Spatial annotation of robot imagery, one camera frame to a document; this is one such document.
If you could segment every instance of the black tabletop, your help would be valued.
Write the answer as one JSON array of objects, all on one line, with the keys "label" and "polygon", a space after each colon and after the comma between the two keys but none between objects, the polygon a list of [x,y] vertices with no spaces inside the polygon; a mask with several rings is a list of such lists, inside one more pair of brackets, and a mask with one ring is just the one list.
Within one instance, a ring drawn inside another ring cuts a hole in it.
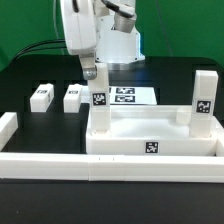
[{"label": "black tabletop", "polygon": [[[206,58],[147,57],[131,71],[110,72],[111,86],[154,87],[158,104],[190,105],[195,71],[215,70],[215,116],[224,121],[224,72]],[[40,84],[54,84],[47,113],[31,113]],[[0,73],[0,112],[17,112],[19,128],[3,151],[85,153],[89,106],[64,114],[68,85],[83,80],[77,57],[21,57]],[[0,223],[223,223],[224,185],[215,183],[0,180]]]}]

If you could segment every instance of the white robot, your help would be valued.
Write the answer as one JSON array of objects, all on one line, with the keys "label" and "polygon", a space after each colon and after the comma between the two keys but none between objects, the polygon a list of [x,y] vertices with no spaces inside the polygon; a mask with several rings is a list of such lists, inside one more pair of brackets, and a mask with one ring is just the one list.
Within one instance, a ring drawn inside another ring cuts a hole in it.
[{"label": "white robot", "polygon": [[135,28],[135,0],[61,0],[66,45],[79,55],[84,78],[96,77],[95,62],[128,69],[144,61]]}]

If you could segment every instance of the white post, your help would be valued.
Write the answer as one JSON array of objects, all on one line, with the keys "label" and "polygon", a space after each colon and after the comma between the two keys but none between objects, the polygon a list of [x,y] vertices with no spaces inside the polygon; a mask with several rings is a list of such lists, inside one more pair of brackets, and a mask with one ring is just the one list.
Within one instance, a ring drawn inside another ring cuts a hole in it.
[{"label": "white post", "polygon": [[218,75],[215,71],[196,71],[190,136],[209,138],[211,136],[212,116]]},{"label": "white post", "polygon": [[107,64],[97,63],[97,77],[88,81],[92,134],[107,134],[110,131],[110,99]]}]

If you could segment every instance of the white foam block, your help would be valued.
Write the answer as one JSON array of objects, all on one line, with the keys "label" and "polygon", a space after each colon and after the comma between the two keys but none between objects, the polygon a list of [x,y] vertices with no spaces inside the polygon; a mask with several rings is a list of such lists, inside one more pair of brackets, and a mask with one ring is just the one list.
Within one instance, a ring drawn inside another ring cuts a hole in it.
[{"label": "white foam block", "polygon": [[212,116],[218,75],[215,71],[196,71],[190,136],[209,138],[211,136]]},{"label": "white foam block", "polygon": [[64,97],[64,112],[78,113],[81,105],[82,86],[79,84],[69,85]]},{"label": "white foam block", "polygon": [[4,113],[0,118],[0,151],[18,128],[16,113]]},{"label": "white foam block", "polygon": [[98,63],[97,77],[88,81],[90,94],[91,131],[110,130],[110,101],[107,64]]},{"label": "white foam block", "polygon": [[46,112],[54,98],[52,84],[40,85],[30,98],[31,112]]}]

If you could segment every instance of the green background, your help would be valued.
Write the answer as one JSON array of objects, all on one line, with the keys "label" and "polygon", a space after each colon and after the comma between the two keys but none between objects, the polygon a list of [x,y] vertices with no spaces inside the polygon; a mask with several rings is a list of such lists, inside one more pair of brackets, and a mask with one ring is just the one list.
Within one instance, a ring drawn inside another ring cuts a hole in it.
[{"label": "green background", "polygon": [[[137,0],[136,27],[146,56],[171,56],[155,0]],[[223,0],[158,0],[175,57],[208,57],[224,66]],[[57,26],[63,38],[59,0]],[[56,39],[53,0],[0,0],[0,70],[29,44]],[[61,54],[60,50],[50,53]]]}]

